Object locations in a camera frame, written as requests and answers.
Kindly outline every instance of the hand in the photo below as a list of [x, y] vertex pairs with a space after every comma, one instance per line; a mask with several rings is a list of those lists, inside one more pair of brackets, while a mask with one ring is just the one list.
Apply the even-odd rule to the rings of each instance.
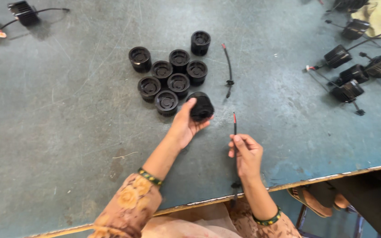
[[245, 134], [230, 135], [229, 157], [234, 156], [235, 148], [237, 174], [242, 180], [251, 181], [260, 179], [260, 167], [262, 158], [262, 146], [252, 137]]
[[166, 136], [173, 137], [177, 141], [180, 149], [185, 148], [192, 140], [193, 136], [200, 130], [209, 126], [209, 120], [213, 119], [212, 116], [208, 121], [194, 122], [190, 117], [191, 109], [196, 104], [196, 98], [191, 98], [185, 102], [182, 109], [174, 117], [172, 127]]

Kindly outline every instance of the foot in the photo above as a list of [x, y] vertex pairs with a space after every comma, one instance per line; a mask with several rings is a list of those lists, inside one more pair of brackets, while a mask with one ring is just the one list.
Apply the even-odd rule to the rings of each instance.
[[346, 198], [343, 197], [343, 195], [340, 193], [336, 194], [336, 197], [334, 198], [334, 202], [340, 208], [347, 208], [349, 206], [348, 200], [346, 200]]
[[[298, 191], [296, 190], [296, 188], [293, 188], [293, 194], [295, 197], [297, 197], [299, 199], [299, 196], [298, 196]], [[323, 216], [331, 216], [333, 214], [333, 211], [331, 208], [326, 208], [325, 206], [321, 205], [317, 199], [315, 199], [314, 196], [311, 195], [311, 193], [309, 193], [306, 189], [302, 189], [302, 194], [304, 196], [304, 199], [306, 201], [306, 203], [314, 210], [316, 210], [316, 212], [320, 213], [321, 215]]]

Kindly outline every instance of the assembled led module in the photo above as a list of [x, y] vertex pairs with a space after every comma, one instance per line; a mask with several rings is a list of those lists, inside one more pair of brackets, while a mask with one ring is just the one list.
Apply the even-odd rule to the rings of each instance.
[[26, 1], [20, 1], [17, 3], [8, 3], [8, 9], [13, 13], [14, 20], [3, 25], [0, 28], [0, 37], [5, 38], [7, 35], [2, 31], [6, 26], [19, 21], [23, 26], [31, 26], [37, 24], [40, 19], [38, 18], [38, 13], [48, 10], [63, 10], [64, 12], [70, 12], [68, 8], [47, 8], [37, 11], [35, 7], [30, 6]]

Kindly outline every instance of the beige cloth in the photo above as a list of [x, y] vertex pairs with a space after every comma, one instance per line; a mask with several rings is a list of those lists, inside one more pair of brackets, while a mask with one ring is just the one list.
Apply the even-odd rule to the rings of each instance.
[[352, 13], [354, 19], [360, 19], [370, 23], [366, 35], [373, 37], [381, 34], [381, 0], [369, 0], [368, 5], [363, 6], [357, 12]]

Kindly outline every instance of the table edge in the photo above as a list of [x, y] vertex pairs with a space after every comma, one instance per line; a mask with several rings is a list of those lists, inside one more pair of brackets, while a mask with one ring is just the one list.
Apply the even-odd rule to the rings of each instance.
[[[381, 165], [371, 167], [371, 168], [367, 168], [367, 169], [359, 169], [359, 170], [355, 170], [355, 171], [349, 171], [349, 172], [344, 172], [344, 173], [339, 173], [339, 174], [334, 174], [334, 175], [328, 175], [328, 176], [324, 176], [324, 177], [312, 178], [312, 179], [303, 180], [303, 181], [299, 181], [299, 182], [286, 183], [286, 184], [282, 184], [282, 185], [267, 187], [266, 189], [269, 192], [274, 192], [274, 191], [278, 191], [278, 190], [282, 190], [282, 189], [293, 188], [293, 187], [297, 187], [297, 186], [303, 186], [303, 185], [307, 185], [307, 184], [311, 184], [311, 183], [315, 183], [315, 182], [328, 181], [328, 180], [333, 180], [333, 179], [352, 176], [352, 175], [365, 174], [365, 173], [377, 171], [377, 170], [381, 170]], [[241, 198], [241, 197], [244, 197], [245, 194], [244, 193], [238, 193], [237, 196], [239, 198]], [[172, 208], [166, 208], [166, 209], [162, 209], [162, 210], [157, 211], [154, 214], [154, 216], [165, 215], [165, 214], [169, 214], [172, 212], [186, 210], [189, 208], [201, 207], [201, 206], [214, 204], [214, 203], [223, 203], [223, 202], [227, 202], [227, 201], [231, 200], [233, 197], [234, 197], [234, 195], [232, 194], [232, 195], [212, 198], [212, 199], [208, 199], [208, 200], [204, 200], [204, 201], [179, 205], [179, 206], [172, 207]], [[53, 237], [57, 237], [60, 235], [67, 235], [67, 234], [82, 232], [85, 230], [90, 230], [90, 229], [93, 229], [94, 227], [95, 226], [93, 224], [84, 224], [84, 225], [80, 225], [77, 227], [70, 227], [70, 228], [66, 228], [66, 229], [62, 229], [62, 230], [55, 230], [55, 231], [51, 231], [51, 232], [47, 232], [47, 233], [26, 236], [24, 238], [53, 238]]]

